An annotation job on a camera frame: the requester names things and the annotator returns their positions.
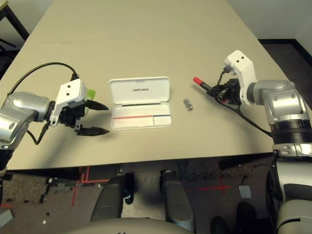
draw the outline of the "black cable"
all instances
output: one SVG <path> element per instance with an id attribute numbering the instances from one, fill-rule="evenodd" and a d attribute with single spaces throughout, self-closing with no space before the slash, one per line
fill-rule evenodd
<path id="1" fill-rule="evenodd" d="M 251 168 L 251 170 L 250 171 L 248 171 L 245 175 L 244 175 L 244 177 L 243 177 L 243 179 L 242 179 L 242 182 L 241 182 L 241 185 L 243 185 L 244 184 L 244 181 L 245 181 L 245 179 L 249 176 L 249 174 L 256 168 L 256 167 L 259 167 L 259 166 L 270 166 L 269 164 L 257 164 L 257 165 L 255 165 L 254 167 L 252 167 Z"/>
<path id="2" fill-rule="evenodd" d="M 41 142 L 44 134 L 49 129 L 50 123 L 51 123 L 50 121 L 45 123 L 45 125 L 43 126 L 43 128 L 41 130 L 41 133 L 40 133 L 40 136 L 39 136 L 38 140 L 36 140 L 34 134 L 32 134 L 29 130 L 27 130 L 28 135 L 30 135 L 30 137 L 33 139 L 35 145 L 38 145 Z"/>
<path id="3" fill-rule="evenodd" d="M 72 70 L 73 72 L 73 75 L 72 75 L 72 78 L 74 77 L 78 77 L 76 71 L 74 70 L 74 68 L 72 68 L 71 66 L 65 64 L 65 63 L 62 63 L 62 62 L 49 62 L 49 63 L 44 63 L 42 65 L 39 65 L 35 68 L 33 68 L 32 70 L 30 70 L 29 72 L 27 72 L 24 76 L 22 76 L 17 82 L 16 84 L 13 86 L 13 88 L 11 89 L 11 91 L 8 93 L 8 95 L 14 93 L 14 91 L 17 89 L 17 87 L 22 83 L 22 81 L 28 77 L 30 74 L 32 74 L 34 71 L 42 68 L 42 67 L 46 67 L 46 66 L 50 66 L 50 65 L 61 65 L 61 66 L 65 66 L 65 67 L 68 67 L 70 70 Z"/>
<path id="4" fill-rule="evenodd" d="M 220 82 L 221 82 L 221 80 L 222 80 L 222 77 L 223 77 L 223 75 L 224 75 L 225 73 L 226 73 L 225 71 L 222 71 L 222 72 L 221 72 L 220 78 L 219 78 L 218 83 L 217 83 L 216 86 L 219 86 L 219 84 L 220 84 Z M 241 105 L 239 105 L 237 109 L 234 109 L 234 108 L 232 108 L 231 106 L 228 106 L 228 105 L 222 103 L 222 102 L 217 98 L 217 93 L 214 94 L 214 98 L 215 98 L 215 100 L 217 101 L 217 103 L 219 103 L 220 105 L 222 105 L 222 106 L 224 106 L 224 107 L 226 107 L 226 108 L 228 108 L 228 109 L 234 111 L 234 112 L 237 113 L 239 116 L 241 116 L 244 120 L 246 120 L 249 124 L 251 124 L 253 127 L 255 127 L 255 128 L 257 128 L 258 130 L 262 131 L 264 134 L 268 135 L 269 137 L 272 137 L 272 134 L 271 134 L 270 132 L 268 132 L 268 131 L 262 129 L 259 125 L 257 125 L 255 122 L 251 121 L 249 118 L 247 118 L 247 117 L 241 112 L 241 110 L 240 110 L 240 106 L 241 106 Z"/>

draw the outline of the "white wall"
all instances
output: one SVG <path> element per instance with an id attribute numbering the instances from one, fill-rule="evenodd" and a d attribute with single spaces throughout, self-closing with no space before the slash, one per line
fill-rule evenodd
<path id="1" fill-rule="evenodd" d="M 227 0 L 259 39 L 297 39 L 312 55 L 312 0 Z"/>
<path id="2" fill-rule="evenodd" d="M 26 30 L 31 33 L 51 2 L 52 0 L 9 0 L 9 7 Z M 0 22 L 0 38 L 17 45 L 18 48 L 24 44 L 24 40 L 6 18 Z M 7 49 L 12 49 L 3 43 L 1 45 Z"/>
<path id="3" fill-rule="evenodd" d="M 295 38 L 312 55 L 312 16 L 302 25 Z"/>

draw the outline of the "red cap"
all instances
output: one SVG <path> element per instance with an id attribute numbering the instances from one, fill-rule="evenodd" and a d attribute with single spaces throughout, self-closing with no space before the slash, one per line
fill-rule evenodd
<path id="1" fill-rule="evenodd" d="M 193 78 L 193 81 L 196 83 L 196 84 L 198 84 L 198 85 L 201 85 L 202 84 L 202 80 L 200 79 L 200 78 L 198 78 L 198 77 L 194 77 Z"/>

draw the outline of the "red line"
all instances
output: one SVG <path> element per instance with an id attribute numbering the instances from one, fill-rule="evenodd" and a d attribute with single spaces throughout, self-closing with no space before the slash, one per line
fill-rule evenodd
<path id="1" fill-rule="evenodd" d="M 87 166 L 87 176 L 86 176 L 86 180 L 88 180 L 88 178 L 89 178 L 89 170 L 90 170 L 90 167 Z"/>
<path id="2" fill-rule="evenodd" d="M 95 180 L 83 180 L 82 183 L 101 183 L 101 182 L 108 182 L 109 179 L 95 179 Z"/>
<path id="3" fill-rule="evenodd" d="M 223 184 L 223 179 L 220 176 L 220 184 L 221 184 L 221 188 L 222 188 L 222 194 L 225 195 L 225 189 L 224 189 L 224 184 Z"/>
<path id="4" fill-rule="evenodd" d="M 0 207 L 11 208 L 12 206 L 9 204 L 1 204 Z"/>
<path id="5" fill-rule="evenodd" d="M 122 119 L 122 118 L 144 118 L 144 117 L 153 117 L 153 116 L 126 116 L 126 117 L 114 117 L 113 119 Z"/>
<path id="6" fill-rule="evenodd" d="M 208 191 L 208 190 L 219 190 L 219 189 L 229 189 L 232 186 L 226 185 L 226 186 L 218 186 L 218 187 L 203 187 L 203 188 L 196 188 L 197 191 Z"/>
<path id="7" fill-rule="evenodd" d="M 77 187 L 75 186 L 74 187 L 74 193 L 73 193 L 72 207 L 75 205 L 76 191 L 77 191 Z"/>

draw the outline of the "black table leg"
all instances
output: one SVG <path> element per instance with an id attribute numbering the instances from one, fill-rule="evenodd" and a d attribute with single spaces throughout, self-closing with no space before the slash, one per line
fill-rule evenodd
<path id="1" fill-rule="evenodd" d="M 16 31 L 20 34 L 20 36 L 27 40 L 29 37 L 29 33 L 26 31 L 22 23 L 19 21 L 19 19 L 15 16 L 11 8 L 7 5 L 5 6 L 2 11 L 4 11 L 6 18 L 10 21 L 10 23 L 13 25 L 13 27 L 16 29 Z"/>

